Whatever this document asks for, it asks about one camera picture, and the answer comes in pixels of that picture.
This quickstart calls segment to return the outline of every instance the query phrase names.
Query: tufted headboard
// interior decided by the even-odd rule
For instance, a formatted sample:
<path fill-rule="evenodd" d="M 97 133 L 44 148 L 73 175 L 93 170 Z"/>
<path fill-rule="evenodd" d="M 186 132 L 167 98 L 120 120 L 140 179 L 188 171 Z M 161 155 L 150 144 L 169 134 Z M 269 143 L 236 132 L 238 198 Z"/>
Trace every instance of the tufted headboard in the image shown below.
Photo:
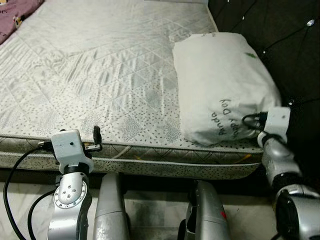
<path fill-rule="evenodd" d="M 220 32 L 242 34 L 291 108 L 289 144 L 301 150 L 320 139 L 318 0 L 209 0 Z"/>

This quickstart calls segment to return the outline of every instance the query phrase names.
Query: red mark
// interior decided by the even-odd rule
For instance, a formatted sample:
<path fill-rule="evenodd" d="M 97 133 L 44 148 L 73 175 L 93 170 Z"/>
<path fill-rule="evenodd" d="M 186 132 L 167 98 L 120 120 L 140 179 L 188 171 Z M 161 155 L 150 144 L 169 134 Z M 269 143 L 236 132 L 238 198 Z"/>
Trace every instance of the red mark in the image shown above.
<path fill-rule="evenodd" d="M 227 220 L 227 215 L 226 215 L 226 213 L 224 211 L 221 212 L 221 215 L 225 220 Z"/>

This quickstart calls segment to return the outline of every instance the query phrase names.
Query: headboard button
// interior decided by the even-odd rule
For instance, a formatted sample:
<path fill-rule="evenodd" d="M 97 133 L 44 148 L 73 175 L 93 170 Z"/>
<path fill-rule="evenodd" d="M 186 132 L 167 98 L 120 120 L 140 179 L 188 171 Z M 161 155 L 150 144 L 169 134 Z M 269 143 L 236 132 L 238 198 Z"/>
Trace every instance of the headboard button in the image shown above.
<path fill-rule="evenodd" d="M 307 26 L 307 27 L 311 27 L 313 24 L 315 24 L 315 20 L 314 20 L 314 19 L 311 19 L 310 21 L 308 21 L 308 22 L 306 23 L 306 26 Z"/>
<path fill-rule="evenodd" d="M 294 105 L 294 103 L 295 103 L 295 100 L 290 99 L 290 100 L 288 101 L 288 105 L 289 105 L 289 107 L 293 106 L 293 105 Z"/>

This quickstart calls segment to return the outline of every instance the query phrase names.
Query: white pillow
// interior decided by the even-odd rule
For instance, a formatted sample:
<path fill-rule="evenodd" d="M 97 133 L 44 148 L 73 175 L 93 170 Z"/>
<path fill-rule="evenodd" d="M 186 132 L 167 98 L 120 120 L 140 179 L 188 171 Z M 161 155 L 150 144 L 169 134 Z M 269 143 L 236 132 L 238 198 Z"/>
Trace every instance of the white pillow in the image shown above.
<path fill-rule="evenodd" d="M 279 91 L 246 39 L 236 33 L 194 34 L 173 48 L 181 130 L 205 146 L 256 136 L 248 114 L 280 106 Z"/>

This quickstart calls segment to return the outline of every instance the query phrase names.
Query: quilted mattress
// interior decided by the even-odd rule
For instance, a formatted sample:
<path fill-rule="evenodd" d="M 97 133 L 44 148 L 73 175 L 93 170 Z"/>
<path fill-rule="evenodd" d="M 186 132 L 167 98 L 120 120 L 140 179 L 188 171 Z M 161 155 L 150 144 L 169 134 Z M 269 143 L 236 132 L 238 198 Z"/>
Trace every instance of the quilted mattress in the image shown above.
<path fill-rule="evenodd" d="M 204 148 L 180 131 L 174 42 L 214 32 L 204 4 L 47 0 L 0 46 L 0 167 L 60 129 L 92 142 L 95 170 L 236 179 L 259 165 L 254 140 Z M 55 170 L 31 155 L 24 169 Z"/>

